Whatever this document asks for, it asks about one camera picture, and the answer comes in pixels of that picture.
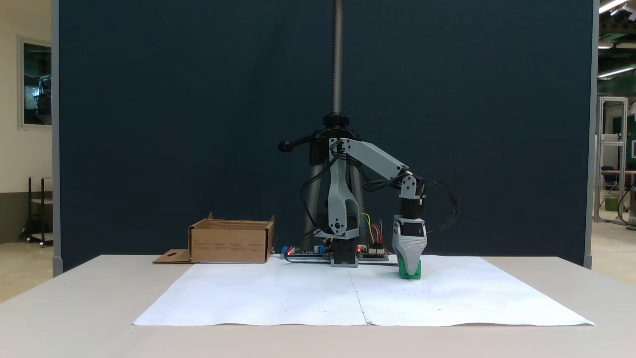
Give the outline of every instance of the window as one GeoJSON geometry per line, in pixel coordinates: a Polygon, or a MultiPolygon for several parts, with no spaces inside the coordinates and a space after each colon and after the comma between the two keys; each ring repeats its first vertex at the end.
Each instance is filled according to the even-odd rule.
{"type": "Polygon", "coordinates": [[[18,125],[20,129],[50,128],[51,44],[18,39],[18,125]]]}

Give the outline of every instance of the floor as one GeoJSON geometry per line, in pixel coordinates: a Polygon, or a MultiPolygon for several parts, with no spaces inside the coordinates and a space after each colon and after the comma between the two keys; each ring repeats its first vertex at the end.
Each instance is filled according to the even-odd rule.
{"type": "Polygon", "coordinates": [[[37,243],[0,245],[0,303],[53,276],[53,247],[37,243]]]}
{"type": "MultiPolygon", "coordinates": [[[[616,213],[601,211],[602,218],[616,213]]],[[[636,231],[609,223],[592,224],[592,269],[636,285],[636,231]]],[[[49,280],[53,247],[37,243],[0,245],[0,303],[49,280]]]]}

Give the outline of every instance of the chair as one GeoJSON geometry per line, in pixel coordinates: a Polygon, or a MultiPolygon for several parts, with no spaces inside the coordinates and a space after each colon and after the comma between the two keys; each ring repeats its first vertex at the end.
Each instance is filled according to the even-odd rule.
{"type": "MultiPolygon", "coordinates": [[[[602,166],[601,171],[615,170],[613,166],[602,166]]],[[[605,190],[618,190],[618,175],[615,174],[603,174],[605,178],[605,190]]]]}

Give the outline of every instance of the white paper sheet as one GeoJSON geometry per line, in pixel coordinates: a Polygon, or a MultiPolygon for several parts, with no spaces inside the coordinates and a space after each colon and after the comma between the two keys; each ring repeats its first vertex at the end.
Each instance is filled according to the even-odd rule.
{"type": "Polygon", "coordinates": [[[138,326],[535,326],[592,324],[479,257],[422,256],[422,279],[397,266],[196,264],[138,326]]]}
{"type": "Polygon", "coordinates": [[[420,280],[396,279],[396,271],[390,266],[349,271],[368,324],[592,324],[481,257],[422,256],[420,280]]]}
{"type": "Polygon", "coordinates": [[[284,262],[195,264],[134,324],[366,324],[347,269],[284,262]]]}

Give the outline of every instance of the threaded rod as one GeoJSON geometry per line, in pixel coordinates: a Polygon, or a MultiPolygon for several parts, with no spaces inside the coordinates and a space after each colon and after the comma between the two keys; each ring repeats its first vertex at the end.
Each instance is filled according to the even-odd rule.
{"type": "Polygon", "coordinates": [[[342,109],[342,30],[345,0],[333,0],[333,53],[331,58],[331,111],[342,109]]]}

